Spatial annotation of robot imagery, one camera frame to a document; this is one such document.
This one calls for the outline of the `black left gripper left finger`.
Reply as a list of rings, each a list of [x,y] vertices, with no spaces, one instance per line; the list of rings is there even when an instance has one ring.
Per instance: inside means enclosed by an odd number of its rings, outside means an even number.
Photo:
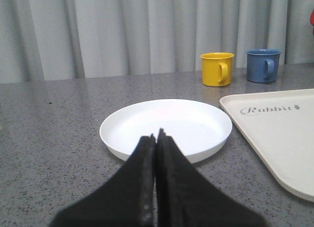
[[[125,164],[104,185],[60,211],[52,227],[152,227],[154,136],[142,136]]]

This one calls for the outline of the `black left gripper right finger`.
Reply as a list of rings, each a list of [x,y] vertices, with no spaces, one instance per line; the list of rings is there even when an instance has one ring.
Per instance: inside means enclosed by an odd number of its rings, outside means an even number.
[[[264,218],[229,198],[160,129],[156,150],[159,227],[265,227]]]

